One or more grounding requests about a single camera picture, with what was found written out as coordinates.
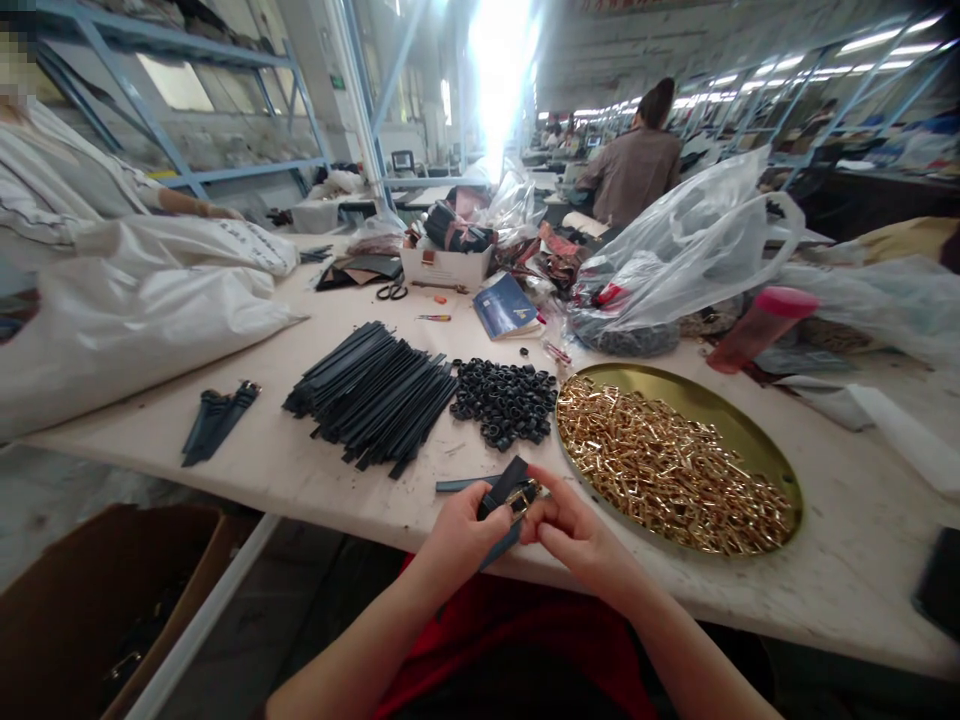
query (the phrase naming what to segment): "black hair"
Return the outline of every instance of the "black hair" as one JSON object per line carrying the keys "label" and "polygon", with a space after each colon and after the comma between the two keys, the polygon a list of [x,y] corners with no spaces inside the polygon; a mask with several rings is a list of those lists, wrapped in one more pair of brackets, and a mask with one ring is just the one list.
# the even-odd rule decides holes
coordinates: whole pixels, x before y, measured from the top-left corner
{"label": "black hair", "polygon": [[663,123],[670,114],[670,108],[673,107],[675,89],[676,83],[673,78],[664,78],[653,90],[643,96],[640,107],[637,108],[637,114],[640,115],[644,125],[652,130],[663,127]]}
{"label": "black hair", "polygon": [[[26,2],[13,3],[26,5]],[[26,10],[0,10],[0,28],[10,33],[33,60],[37,50],[37,13]]]}

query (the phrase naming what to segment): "finger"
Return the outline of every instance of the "finger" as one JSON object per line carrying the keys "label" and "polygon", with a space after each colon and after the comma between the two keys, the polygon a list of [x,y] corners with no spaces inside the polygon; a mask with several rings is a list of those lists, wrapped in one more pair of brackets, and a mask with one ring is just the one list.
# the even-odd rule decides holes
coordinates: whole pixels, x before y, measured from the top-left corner
{"label": "finger", "polygon": [[537,526],[542,522],[556,523],[560,516],[560,507],[552,497],[537,498],[523,516],[520,530],[520,543],[529,545],[537,542]]}
{"label": "finger", "polygon": [[536,480],[549,490],[561,507],[577,507],[583,504],[573,488],[567,485],[566,480],[546,468],[539,465],[528,465],[527,477]]}
{"label": "finger", "polygon": [[537,537],[547,552],[568,568],[575,562],[576,540],[572,540],[563,530],[558,530],[550,523],[540,523],[537,528]]}
{"label": "finger", "polygon": [[468,485],[463,490],[458,492],[452,498],[451,502],[457,503],[457,505],[462,505],[465,508],[473,510],[473,514],[477,514],[477,508],[480,507],[480,501],[483,500],[483,496],[490,492],[491,487],[490,483],[483,480],[478,480],[472,485]]}
{"label": "finger", "polygon": [[479,523],[483,538],[491,547],[510,532],[512,524],[513,512],[506,505],[501,505]]}

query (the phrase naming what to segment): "blue metal shelving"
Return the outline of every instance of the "blue metal shelving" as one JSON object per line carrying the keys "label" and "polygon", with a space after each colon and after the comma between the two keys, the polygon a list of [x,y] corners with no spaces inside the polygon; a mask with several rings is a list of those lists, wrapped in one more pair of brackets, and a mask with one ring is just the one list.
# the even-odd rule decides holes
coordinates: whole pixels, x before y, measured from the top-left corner
{"label": "blue metal shelving", "polygon": [[[208,196],[203,183],[289,171],[294,175],[301,191],[306,194],[307,186],[303,183],[299,171],[319,165],[325,165],[329,168],[328,158],[330,153],[327,150],[326,141],[320,134],[320,128],[313,115],[313,106],[304,86],[303,76],[300,73],[300,67],[297,65],[289,42],[284,42],[286,55],[270,55],[269,53],[224,45],[213,40],[122,15],[113,15],[81,5],[75,0],[36,0],[36,10],[37,35],[40,39],[89,45],[96,52],[127,101],[173,163],[177,175],[160,179],[160,182],[167,187],[189,187],[194,195],[207,199]],[[170,140],[166,131],[157,122],[149,105],[141,97],[136,86],[123,73],[122,66],[115,61],[113,53],[145,53],[165,60],[199,63],[237,72],[253,73],[257,78],[257,86],[263,93],[264,102],[268,108],[272,108],[273,104],[259,71],[263,68],[288,68],[293,74],[291,99],[295,99],[297,92],[300,93],[307,112],[307,119],[310,122],[314,139],[317,141],[321,154],[319,157],[306,160],[194,172]],[[82,93],[77,92],[76,94],[82,97]],[[104,137],[101,128],[105,129],[106,126],[103,123],[94,123],[93,125],[94,130],[97,131],[108,147],[113,147],[117,143],[112,136]]]}

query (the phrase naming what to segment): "hand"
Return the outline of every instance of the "hand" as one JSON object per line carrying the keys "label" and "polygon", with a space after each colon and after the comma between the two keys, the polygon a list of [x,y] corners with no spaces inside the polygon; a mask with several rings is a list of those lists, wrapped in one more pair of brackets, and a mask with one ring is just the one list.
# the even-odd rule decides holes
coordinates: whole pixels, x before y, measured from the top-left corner
{"label": "hand", "polygon": [[447,500],[427,541],[403,573],[420,583],[421,593],[437,608],[476,574],[493,546],[510,531],[513,513],[506,506],[477,520],[480,500],[488,492],[488,483],[475,482]]}
{"label": "hand", "polygon": [[523,516],[520,543],[539,541],[577,580],[626,615],[631,596],[652,581],[562,478],[537,465],[527,468],[527,477],[539,481],[551,497],[537,500]]}
{"label": "hand", "polygon": [[219,220],[244,220],[243,215],[233,208],[222,208],[211,205],[207,208],[207,217]]}

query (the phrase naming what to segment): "gold tray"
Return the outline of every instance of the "gold tray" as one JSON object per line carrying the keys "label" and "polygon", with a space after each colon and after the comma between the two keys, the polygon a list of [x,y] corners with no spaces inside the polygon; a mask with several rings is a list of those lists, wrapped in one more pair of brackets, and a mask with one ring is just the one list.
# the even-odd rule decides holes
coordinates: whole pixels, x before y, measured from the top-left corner
{"label": "gold tray", "polygon": [[[589,378],[598,387],[615,385],[625,393],[639,390],[647,398],[664,401],[690,420],[715,425],[723,436],[723,446],[728,450],[735,450],[743,458],[741,467],[744,470],[750,473],[763,473],[786,495],[793,512],[793,531],[784,545],[796,536],[800,530],[800,521],[803,518],[803,495],[800,492],[796,474],[773,440],[760,429],[759,425],[734,405],[692,380],[646,365],[604,363],[584,368],[570,379],[573,377]],[[583,476],[570,456],[562,436],[560,436],[560,444],[563,446],[567,462],[580,484],[583,485],[594,502],[608,513],[611,513],[639,535],[645,537],[649,537],[649,534],[657,535],[674,545],[679,545],[688,550],[696,550],[696,548],[681,545],[674,540],[665,538],[655,530],[641,525],[638,521],[620,512],[594,488],[589,478]],[[700,552],[709,554],[705,550],[700,550]],[[755,556],[734,555],[732,557]]]}

